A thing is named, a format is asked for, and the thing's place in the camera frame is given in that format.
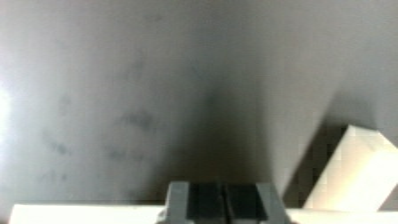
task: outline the gray wall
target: gray wall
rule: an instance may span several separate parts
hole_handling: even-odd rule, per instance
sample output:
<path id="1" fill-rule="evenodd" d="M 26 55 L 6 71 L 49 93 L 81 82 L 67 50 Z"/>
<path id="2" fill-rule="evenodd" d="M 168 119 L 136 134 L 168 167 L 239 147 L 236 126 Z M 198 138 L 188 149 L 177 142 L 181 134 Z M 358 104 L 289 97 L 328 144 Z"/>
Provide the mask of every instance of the gray wall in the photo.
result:
<path id="1" fill-rule="evenodd" d="M 0 217 L 271 181 L 298 206 L 348 123 L 398 143 L 398 3 L 10 1 Z"/>

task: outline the gray surface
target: gray surface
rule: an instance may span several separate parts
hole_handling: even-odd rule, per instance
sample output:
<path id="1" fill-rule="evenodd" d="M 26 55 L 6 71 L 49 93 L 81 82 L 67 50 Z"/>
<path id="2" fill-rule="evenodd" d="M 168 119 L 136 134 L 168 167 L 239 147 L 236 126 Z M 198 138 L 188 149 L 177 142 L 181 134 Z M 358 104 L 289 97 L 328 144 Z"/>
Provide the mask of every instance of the gray surface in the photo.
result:
<path id="1" fill-rule="evenodd" d="M 271 181 L 293 205 L 340 126 L 398 143 L 396 1 L 0 4 L 3 219 L 173 179 Z"/>

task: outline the white block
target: white block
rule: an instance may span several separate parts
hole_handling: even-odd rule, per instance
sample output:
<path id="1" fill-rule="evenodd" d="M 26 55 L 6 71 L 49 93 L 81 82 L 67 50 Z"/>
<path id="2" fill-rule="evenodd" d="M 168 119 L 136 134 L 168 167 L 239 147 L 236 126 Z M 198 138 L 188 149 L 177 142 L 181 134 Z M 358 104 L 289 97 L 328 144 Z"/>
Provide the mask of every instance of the white block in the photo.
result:
<path id="1" fill-rule="evenodd" d="M 15 205 L 8 224 L 154 224 L 163 206 Z"/>
<path id="2" fill-rule="evenodd" d="M 374 212 L 398 183 L 398 149 L 378 131 L 348 126 L 303 208 Z"/>

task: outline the white foam block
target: white foam block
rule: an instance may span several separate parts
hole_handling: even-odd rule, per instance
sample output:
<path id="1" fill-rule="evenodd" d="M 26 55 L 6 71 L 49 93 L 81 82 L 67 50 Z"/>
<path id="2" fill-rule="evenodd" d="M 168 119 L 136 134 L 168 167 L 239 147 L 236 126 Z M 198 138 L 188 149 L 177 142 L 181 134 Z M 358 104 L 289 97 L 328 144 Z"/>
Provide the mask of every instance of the white foam block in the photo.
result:
<path id="1" fill-rule="evenodd" d="M 398 184 L 398 149 L 378 131 L 348 126 L 303 208 L 374 212 Z"/>
<path id="2" fill-rule="evenodd" d="M 163 206 L 14 205 L 8 224 L 154 224 Z"/>
<path id="3" fill-rule="evenodd" d="M 287 209 L 291 221 L 298 224 L 396 224 L 398 212 L 332 212 Z"/>

